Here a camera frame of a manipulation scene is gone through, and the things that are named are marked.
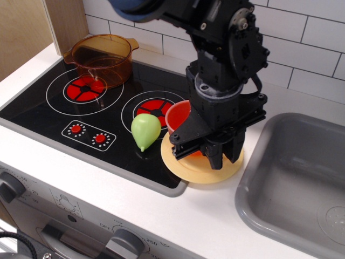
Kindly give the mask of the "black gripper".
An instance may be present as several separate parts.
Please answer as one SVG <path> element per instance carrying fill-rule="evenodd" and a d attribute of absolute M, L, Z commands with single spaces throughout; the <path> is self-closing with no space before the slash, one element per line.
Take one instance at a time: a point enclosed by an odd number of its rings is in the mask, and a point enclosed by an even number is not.
<path fill-rule="evenodd" d="M 258 71 L 268 63 L 240 66 L 237 77 L 219 62 L 196 60 L 186 68 L 191 111 L 170 136 L 177 160 L 200 151 L 214 170 L 223 166 L 223 154 L 232 163 L 240 156 L 246 129 L 266 117 L 267 95 L 261 93 Z"/>

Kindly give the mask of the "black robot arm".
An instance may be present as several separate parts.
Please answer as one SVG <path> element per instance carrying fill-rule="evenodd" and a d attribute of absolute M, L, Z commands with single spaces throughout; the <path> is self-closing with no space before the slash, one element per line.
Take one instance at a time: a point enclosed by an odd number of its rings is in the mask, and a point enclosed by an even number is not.
<path fill-rule="evenodd" d="M 195 152 L 212 169 L 238 160 L 246 129 L 265 118 L 267 96 L 258 72 L 269 50 L 249 1 L 111 1 L 116 13 L 136 23 L 163 20 L 190 35 L 197 59 L 186 69 L 190 113 L 171 134 L 173 155 Z"/>

